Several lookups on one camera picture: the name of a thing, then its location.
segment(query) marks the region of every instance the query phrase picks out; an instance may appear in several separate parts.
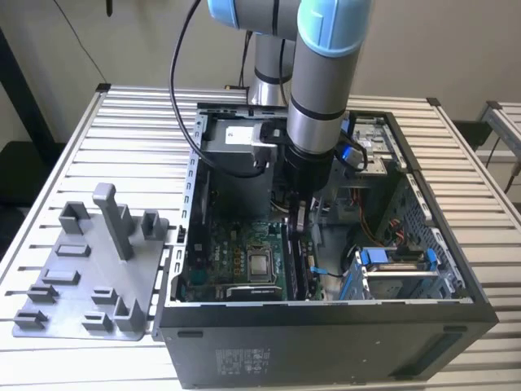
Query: motherboard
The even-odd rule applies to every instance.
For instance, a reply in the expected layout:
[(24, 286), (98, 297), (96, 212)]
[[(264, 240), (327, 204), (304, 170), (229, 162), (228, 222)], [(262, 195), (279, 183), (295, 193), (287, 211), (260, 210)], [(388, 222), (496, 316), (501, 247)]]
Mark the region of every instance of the motherboard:
[[(186, 301), (288, 300), (295, 272), (285, 258), (283, 227), (279, 222), (212, 223), (208, 262), (189, 268)], [(301, 247), (306, 260), (316, 259), (311, 239)], [(320, 289), (312, 292), (309, 300), (320, 297)]]

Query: white wall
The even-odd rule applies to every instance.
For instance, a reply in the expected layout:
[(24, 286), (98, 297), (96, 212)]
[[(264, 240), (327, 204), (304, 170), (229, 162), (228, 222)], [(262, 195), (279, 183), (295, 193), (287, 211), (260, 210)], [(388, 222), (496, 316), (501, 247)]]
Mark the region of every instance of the white wall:
[[(109, 82), (167, 85), (173, 45), (191, 1), (115, 0), (112, 18), (102, 0), (59, 3)], [(354, 94), (435, 96), (455, 119), (475, 119), (488, 99), (521, 102), (521, 2), (375, 3)], [(51, 131), (66, 140), (99, 75), (51, 0), (0, 0), (0, 25)], [(178, 85), (236, 83), (242, 44), (243, 32), (211, 20), (202, 1), (186, 35)], [(246, 80), (252, 76), (253, 52), (251, 47)], [(13, 137), (23, 137), (13, 115), (0, 94), (2, 120), (14, 124)]]

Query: light blue joint cover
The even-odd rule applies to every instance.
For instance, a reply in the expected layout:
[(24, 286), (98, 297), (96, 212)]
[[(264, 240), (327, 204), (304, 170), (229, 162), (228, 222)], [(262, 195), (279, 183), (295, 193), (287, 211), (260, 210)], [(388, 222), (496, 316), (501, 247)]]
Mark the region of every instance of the light blue joint cover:
[(235, 0), (208, 0), (208, 9), (213, 19), (228, 27), (239, 28), (235, 14)]
[(304, 43), (325, 57), (342, 57), (364, 42), (372, 0), (302, 0), (297, 26)]

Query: printed label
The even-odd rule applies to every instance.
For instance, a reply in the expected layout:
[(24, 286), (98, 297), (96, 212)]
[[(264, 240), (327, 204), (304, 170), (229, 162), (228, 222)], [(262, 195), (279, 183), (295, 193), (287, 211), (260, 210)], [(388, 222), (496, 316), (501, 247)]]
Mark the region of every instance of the printed label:
[(251, 126), (228, 126), (226, 128), (226, 144), (252, 144), (253, 128)]
[(216, 349), (215, 353), (219, 375), (268, 373), (269, 349)]

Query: metal grating surface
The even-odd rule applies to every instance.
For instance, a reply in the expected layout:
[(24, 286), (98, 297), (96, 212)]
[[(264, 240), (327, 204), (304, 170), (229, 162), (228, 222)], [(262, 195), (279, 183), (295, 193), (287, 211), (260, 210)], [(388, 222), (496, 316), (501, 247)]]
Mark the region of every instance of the metal grating surface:
[[(240, 91), (180, 90), (177, 96), (187, 126), (193, 125), (198, 101), (244, 101)], [(519, 215), (443, 110), (431, 107), (425, 99), (361, 96), (352, 97), (349, 107), (394, 113), (501, 322), (427, 383), (348, 389), (521, 389)], [(36, 279), (59, 234), (57, 217), (65, 200), (84, 200), (94, 209), (89, 193), (95, 184), (113, 182), (117, 200), (127, 203), (134, 213), (157, 208), (175, 225), (187, 157), (188, 147), (166, 90), (112, 87), (107, 94), (94, 96), (0, 263), (0, 384), (26, 384), (38, 390), (180, 389), (167, 350), (152, 341), (150, 334), (138, 342), (20, 339), (11, 336), (10, 319), (24, 304), (23, 292)], [(175, 231), (169, 230), (169, 238), (174, 237)], [(157, 300), (155, 294), (150, 317)]]

